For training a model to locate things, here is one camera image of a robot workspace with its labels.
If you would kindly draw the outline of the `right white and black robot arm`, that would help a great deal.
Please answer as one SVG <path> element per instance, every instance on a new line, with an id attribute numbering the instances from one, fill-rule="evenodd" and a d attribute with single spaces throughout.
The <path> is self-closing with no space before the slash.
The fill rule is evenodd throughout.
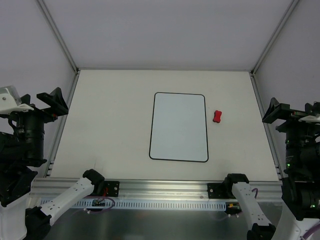
<path id="1" fill-rule="evenodd" d="M 304 110 L 270 100 L 263 123 L 283 123 L 275 129 L 286 135 L 282 179 L 282 212 L 274 226 L 254 197 L 245 174 L 229 173 L 223 192 L 239 203 L 248 227 L 248 240 L 308 240 L 320 229 L 320 104 L 306 103 Z"/>

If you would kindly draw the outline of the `white whiteboard with black rim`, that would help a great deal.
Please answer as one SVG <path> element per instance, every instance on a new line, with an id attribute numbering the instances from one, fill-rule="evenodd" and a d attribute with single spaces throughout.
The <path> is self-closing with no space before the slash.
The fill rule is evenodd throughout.
<path id="1" fill-rule="evenodd" d="M 206 99 L 202 94 L 154 94 L 149 157 L 206 163 L 209 160 Z"/>

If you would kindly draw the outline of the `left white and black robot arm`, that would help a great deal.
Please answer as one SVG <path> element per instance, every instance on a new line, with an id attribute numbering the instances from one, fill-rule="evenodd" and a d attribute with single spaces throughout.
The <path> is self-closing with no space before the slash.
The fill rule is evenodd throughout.
<path id="1" fill-rule="evenodd" d="M 28 94 L 20 96 L 14 86 L 0 90 L 0 116 L 13 130 L 11 134 L 0 134 L 0 237 L 3 240 L 42 240 L 76 202 L 104 191 L 104 177 L 89 169 L 50 202 L 27 207 L 37 168 L 46 163 L 45 124 L 69 112 L 59 87 L 51 93 L 39 93 L 37 98 L 47 107 L 37 108 Z"/>

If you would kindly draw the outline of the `red and black whiteboard eraser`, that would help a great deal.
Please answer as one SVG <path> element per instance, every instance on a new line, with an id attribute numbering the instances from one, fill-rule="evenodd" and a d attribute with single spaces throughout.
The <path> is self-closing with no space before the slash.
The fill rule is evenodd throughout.
<path id="1" fill-rule="evenodd" d="M 214 123 L 217 123 L 217 124 L 220 123 L 220 122 L 221 122 L 221 119 L 222 119 L 222 114 L 223 114 L 222 111 L 220 111 L 220 110 L 215 110 L 212 121 L 213 121 Z"/>

